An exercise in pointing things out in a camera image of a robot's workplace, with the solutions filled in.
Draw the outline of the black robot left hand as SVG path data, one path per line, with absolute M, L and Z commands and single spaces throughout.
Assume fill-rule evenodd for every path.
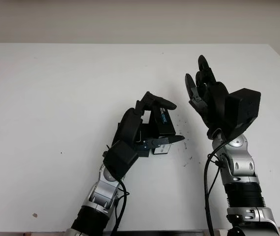
M 167 154 L 171 144 L 185 139 L 177 135 L 171 121 L 169 110 L 176 105 L 162 97 L 146 92 L 136 102 L 134 108 L 128 109 L 118 124 L 113 144 L 122 140 L 130 145 L 139 157 Z

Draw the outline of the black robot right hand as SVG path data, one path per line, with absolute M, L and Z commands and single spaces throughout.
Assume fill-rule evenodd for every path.
M 198 57 L 198 68 L 194 79 L 189 73 L 185 75 L 185 85 L 190 105 L 207 126 L 207 137 L 213 140 L 224 129 L 224 100 L 228 91 L 223 83 L 215 79 L 203 55 Z

